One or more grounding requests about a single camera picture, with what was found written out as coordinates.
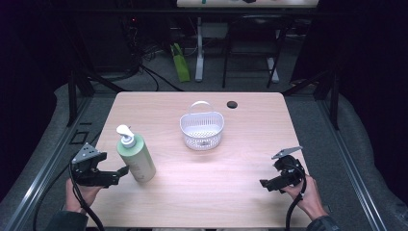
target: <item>bottle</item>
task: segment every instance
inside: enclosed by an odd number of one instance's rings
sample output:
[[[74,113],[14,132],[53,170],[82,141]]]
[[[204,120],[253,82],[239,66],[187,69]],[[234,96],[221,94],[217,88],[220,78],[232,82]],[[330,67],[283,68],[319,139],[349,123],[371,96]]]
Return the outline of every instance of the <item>bottle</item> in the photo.
[[[147,182],[156,174],[156,167],[139,134],[133,134],[126,125],[119,125],[116,131],[122,139],[117,143],[116,150],[124,163],[129,166],[135,180],[141,183]]]

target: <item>person's left hand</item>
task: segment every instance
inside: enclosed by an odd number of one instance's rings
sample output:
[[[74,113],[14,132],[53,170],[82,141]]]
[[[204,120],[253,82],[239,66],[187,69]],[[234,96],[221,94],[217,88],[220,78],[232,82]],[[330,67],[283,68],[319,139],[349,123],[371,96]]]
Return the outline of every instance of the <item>person's left hand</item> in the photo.
[[[81,208],[81,204],[79,203],[78,199],[75,197],[75,194],[72,190],[73,185],[71,179],[67,179],[65,183],[65,209],[70,212],[76,212],[85,214],[85,210]],[[81,192],[82,197],[84,198],[85,202],[87,202],[88,206],[90,206],[93,201],[95,201],[96,195],[98,192],[103,189],[103,187],[86,187],[78,185],[78,188]]]

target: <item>basket handle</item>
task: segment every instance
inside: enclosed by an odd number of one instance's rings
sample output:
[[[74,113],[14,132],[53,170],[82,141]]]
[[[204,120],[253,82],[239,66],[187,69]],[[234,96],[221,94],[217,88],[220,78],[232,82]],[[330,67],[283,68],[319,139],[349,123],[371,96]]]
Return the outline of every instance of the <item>basket handle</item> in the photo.
[[[189,109],[189,114],[191,114],[191,110],[192,110],[193,107],[195,107],[197,105],[200,105],[200,104],[206,104],[206,105],[210,106],[211,112],[214,111],[213,106],[209,102],[207,102],[207,101],[196,101],[195,103],[191,104],[190,109]]]

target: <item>white desk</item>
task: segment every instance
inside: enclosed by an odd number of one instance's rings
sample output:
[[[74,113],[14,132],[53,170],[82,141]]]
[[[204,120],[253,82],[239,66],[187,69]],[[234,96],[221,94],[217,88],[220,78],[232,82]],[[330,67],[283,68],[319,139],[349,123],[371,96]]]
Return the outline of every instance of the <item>white desk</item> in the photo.
[[[313,9],[319,0],[257,0],[254,3],[245,3],[243,0],[177,0],[179,8],[299,8]],[[204,52],[202,49],[202,23],[201,18],[197,20],[197,65],[195,69],[195,81],[201,82],[204,70]],[[277,74],[273,74],[273,82],[277,83]]]
[[[198,100],[211,103],[225,119],[220,144],[194,151],[185,146],[180,117]],[[226,104],[233,100],[236,109]],[[208,111],[207,107],[194,109]],[[115,147],[120,124],[146,142],[157,173],[139,184],[129,173],[119,185],[101,190],[92,210],[106,227],[277,228],[285,227],[292,199],[268,192],[259,182],[279,175],[271,156],[299,146],[285,100],[265,92],[122,92],[117,95],[96,145],[106,151],[100,169],[124,166]],[[306,167],[301,151],[293,156]],[[310,219],[299,208],[292,227]],[[89,226],[95,224],[90,219]]]

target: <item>hand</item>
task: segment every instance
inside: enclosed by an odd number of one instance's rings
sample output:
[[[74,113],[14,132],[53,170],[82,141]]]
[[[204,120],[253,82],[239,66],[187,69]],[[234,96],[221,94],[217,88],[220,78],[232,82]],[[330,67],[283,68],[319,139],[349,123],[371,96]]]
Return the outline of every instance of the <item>hand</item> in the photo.
[[[80,185],[78,185],[78,188],[85,202],[87,202],[88,206],[90,206],[93,203],[93,201],[95,201],[96,195],[101,189],[103,189],[103,187],[86,187]],[[85,210],[81,208],[81,204],[75,197],[75,194],[72,189],[73,189],[72,181],[71,179],[67,179],[65,183],[66,194],[65,209],[70,212],[86,214]]]
[[[307,185],[306,191],[303,195],[303,200],[300,200],[297,203],[297,206],[299,206],[299,208],[302,209],[311,220],[320,218],[322,216],[327,216],[327,213],[324,211],[321,204],[318,184],[316,183],[316,180],[313,177],[306,175],[306,182]],[[288,193],[293,199],[295,199],[299,195],[302,186],[303,182],[297,184],[294,187],[287,186],[282,190]]]

